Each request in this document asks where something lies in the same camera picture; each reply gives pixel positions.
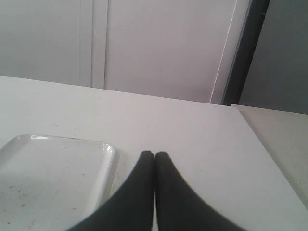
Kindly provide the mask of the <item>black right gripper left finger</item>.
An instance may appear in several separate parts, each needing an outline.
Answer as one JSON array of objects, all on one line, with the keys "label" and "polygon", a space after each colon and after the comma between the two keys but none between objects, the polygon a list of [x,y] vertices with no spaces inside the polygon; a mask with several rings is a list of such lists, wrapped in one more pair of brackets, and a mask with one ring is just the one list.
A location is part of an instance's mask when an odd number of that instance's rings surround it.
[{"label": "black right gripper left finger", "polygon": [[154,213],[154,154],[143,151],[119,189],[71,231],[150,231]]}]

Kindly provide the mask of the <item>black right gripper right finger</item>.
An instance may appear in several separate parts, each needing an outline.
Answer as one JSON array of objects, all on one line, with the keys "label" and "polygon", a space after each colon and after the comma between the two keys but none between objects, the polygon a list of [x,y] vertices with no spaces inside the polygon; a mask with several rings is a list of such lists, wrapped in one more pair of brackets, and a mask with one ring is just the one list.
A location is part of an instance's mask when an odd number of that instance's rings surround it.
[{"label": "black right gripper right finger", "polygon": [[243,231],[209,206],[185,181],[166,152],[155,155],[156,216],[160,231]]}]

